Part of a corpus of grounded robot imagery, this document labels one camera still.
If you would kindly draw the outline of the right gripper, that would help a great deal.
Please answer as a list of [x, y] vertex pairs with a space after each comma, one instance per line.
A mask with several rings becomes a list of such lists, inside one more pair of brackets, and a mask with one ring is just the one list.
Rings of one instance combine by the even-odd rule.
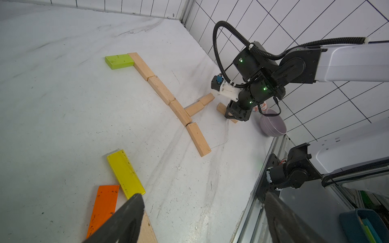
[[245, 88], [236, 88], [224, 82], [224, 96], [230, 98], [224, 114], [227, 119], [246, 122], [254, 106], [261, 105], [270, 98], [278, 104], [286, 94], [284, 87], [273, 86], [267, 79], [257, 79], [247, 85]]

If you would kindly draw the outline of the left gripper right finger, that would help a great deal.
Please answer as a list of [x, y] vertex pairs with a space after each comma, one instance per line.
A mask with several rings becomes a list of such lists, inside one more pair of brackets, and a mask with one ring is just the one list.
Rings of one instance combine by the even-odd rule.
[[272, 192], [266, 194], [264, 208], [269, 232], [274, 243], [326, 242], [276, 194]]

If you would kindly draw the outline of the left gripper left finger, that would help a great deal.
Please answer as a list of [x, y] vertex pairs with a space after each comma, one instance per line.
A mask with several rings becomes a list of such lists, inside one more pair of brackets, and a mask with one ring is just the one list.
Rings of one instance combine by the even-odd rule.
[[137, 193], [84, 243], [137, 243], [143, 215], [144, 201], [142, 195]]

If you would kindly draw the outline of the natural block diagonal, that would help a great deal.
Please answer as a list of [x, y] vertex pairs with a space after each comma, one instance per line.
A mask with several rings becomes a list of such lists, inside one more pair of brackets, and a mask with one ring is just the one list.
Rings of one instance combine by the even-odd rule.
[[[227, 112], [227, 107], [226, 107], [224, 104], [222, 104], [221, 102], [218, 103], [216, 109], [217, 109], [217, 111], [219, 111], [222, 115], [225, 115], [225, 113]], [[229, 118], [229, 120], [232, 121], [232, 122], [235, 123], [235, 124], [238, 122], [238, 120], [236, 120], [236, 119], [231, 119], [231, 118]]]
[[197, 148], [201, 157], [208, 155], [211, 152], [211, 148], [207, 143], [203, 133], [201, 132], [197, 123], [190, 123], [186, 126], [186, 129], [192, 138], [195, 147]]
[[128, 55], [134, 61], [134, 67], [139, 72], [139, 74], [144, 78], [145, 81], [148, 81], [149, 78], [154, 77], [154, 72], [149, 68], [145, 61], [141, 58], [138, 53], [128, 53]]

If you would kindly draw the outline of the natural block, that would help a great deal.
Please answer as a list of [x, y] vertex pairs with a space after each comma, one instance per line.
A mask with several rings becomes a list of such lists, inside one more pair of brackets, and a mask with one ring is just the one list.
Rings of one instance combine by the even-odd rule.
[[159, 97], [165, 102], [166, 105], [169, 105], [172, 101], [175, 100], [174, 95], [157, 76], [150, 77], [148, 79], [148, 83], [157, 92]]
[[205, 108], [205, 105], [203, 105], [202, 102], [197, 101], [197, 102], [191, 104], [190, 106], [186, 107], [184, 110], [186, 111], [186, 113], [190, 117], [192, 117], [204, 108]]
[[215, 99], [214, 95], [212, 93], [209, 93], [199, 99], [199, 102], [203, 105], [206, 106], [210, 102], [212, 102]]
[[171, 101], [169, 107], [185, 127], [192, 122], [191, 117], [177, 100]]
[[153, 227], [145, 211], [142, 218], [141, 228], [137, 243], [158, 243]]

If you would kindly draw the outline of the lime green block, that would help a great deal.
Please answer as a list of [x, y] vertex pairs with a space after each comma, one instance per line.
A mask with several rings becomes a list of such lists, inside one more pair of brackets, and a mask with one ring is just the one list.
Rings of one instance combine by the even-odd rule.
[[134, 60], [129, 54], [106, 56], [104, 60], [112, 70], [131, 67], [134, 65]]

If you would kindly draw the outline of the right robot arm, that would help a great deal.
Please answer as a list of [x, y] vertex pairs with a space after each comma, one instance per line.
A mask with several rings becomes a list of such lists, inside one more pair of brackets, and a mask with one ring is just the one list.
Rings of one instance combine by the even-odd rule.
[[[243, 78], [233, 82], [219, 56], [220, 74], [211, 88], [229, 98], [227, 119], [247, 121], [253, 107], [268, 99], [275, 103], [285, 96], [290, 83], [387, 82], [389, 80], [388, 41], [369, 42], [365, 37], [338, 37], [317, 40], [289, 48], [281, 54], [267, 52], [260, 43], [250, 42], [231, 24], [219, 21], [212, 33], [217, 51], [217, 33], [228, 30], [244, 49], [232, 64]], [[287, 158], [270, 155], [256, 191], [265, 201], [268, 193], [279, 195], [284, 188], [300, 188], [305, 182], [321, 180], [323, 187], [356, 181], [387, 172], [389, 166], [389, 121], [381, 120], [358, 130], [317, 144], [303, 143], [290, 149]]]

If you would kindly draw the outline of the patterned red blue plate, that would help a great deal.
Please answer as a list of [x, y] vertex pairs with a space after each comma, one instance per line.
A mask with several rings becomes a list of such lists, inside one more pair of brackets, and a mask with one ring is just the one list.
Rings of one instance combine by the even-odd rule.
[[265, 112], [265, 111], [267, 111], [267, 103], [263, 102], [262, 104], [253, 107], [252, 111], [253, 112], [259, 112], [259, 111]]

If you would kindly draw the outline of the natural block beside orange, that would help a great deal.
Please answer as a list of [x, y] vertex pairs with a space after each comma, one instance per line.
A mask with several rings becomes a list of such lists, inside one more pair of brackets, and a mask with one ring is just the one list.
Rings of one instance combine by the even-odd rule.
[[141, 228], [137, 243], [158, 243], [153, 227], [145, 211], [142, 218]]

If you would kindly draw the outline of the orange block upper diagonal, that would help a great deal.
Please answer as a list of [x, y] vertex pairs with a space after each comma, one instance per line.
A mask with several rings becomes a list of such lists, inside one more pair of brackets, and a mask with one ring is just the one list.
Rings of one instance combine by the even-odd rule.
[[119, 185], [98, 187], [86, 238], [95, 233], [115, 213], [119, 189]]

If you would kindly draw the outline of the lilac bowl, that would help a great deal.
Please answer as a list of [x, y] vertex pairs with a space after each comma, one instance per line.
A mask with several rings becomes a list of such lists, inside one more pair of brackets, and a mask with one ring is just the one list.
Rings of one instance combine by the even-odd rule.
[[259, 119], [261, 130], [270, 137], [280, 137], [287, 133], [287, 127], [283, 119], [277, 116], [261, 115]]

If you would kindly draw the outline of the yellow-green block upper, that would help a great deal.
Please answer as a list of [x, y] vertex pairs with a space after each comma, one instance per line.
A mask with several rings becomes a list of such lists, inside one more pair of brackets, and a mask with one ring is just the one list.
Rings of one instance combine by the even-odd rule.
[[146, 193], [124, 150], [112, 153], [106, 158], [127, 199], [135, 194]]

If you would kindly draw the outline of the teal storage bin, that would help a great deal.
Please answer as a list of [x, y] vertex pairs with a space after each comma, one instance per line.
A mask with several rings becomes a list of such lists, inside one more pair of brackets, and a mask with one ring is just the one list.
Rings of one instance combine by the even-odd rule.
[[348, 243], [389, 242], [389, 229], [373, 210], [355, 209], [341, 213], [339, 222]]

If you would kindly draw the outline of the aluminium mounting rail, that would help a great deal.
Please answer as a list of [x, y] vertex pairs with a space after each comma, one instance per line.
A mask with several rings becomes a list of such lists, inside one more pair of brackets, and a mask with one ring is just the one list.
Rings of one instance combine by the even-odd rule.
[[263, 203], [257, 198], [256, 192], [259, 188], [260, 181], [266, 171], [266, 163], [270, 155], [275, 153], [277, 157], [286, 154], [285, 146], [289, 137], [284, 135], [275, 138], [270, 146], [264, 165], [261, 168], [259, 177], [252, 190], [247, 206], [241, 215], [236, 226], [234, 234], [230, 240], [231, 243], [271, 243], [272, 238], [268, 230], [266, 213]]

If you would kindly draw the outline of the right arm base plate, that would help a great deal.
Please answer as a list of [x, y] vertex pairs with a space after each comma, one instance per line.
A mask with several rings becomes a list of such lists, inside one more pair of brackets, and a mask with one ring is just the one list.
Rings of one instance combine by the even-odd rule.
[[274, 193], [276, 196], [280, 195], [280, 191], [276, 190], [276, 187], [272, 184], [273, 181], [270, 177], [270, 172], [269, 172], [270, 169], [278, 166], [279, 163], [280, 160], [278, 159], [278, 157], [274, 153], [270, 154], [265, 164], [265, 170], [260, 178], [260, 182], [255, 193], [257, 199], [261, 203], [265, 202], [265, 197], [268, 192]]

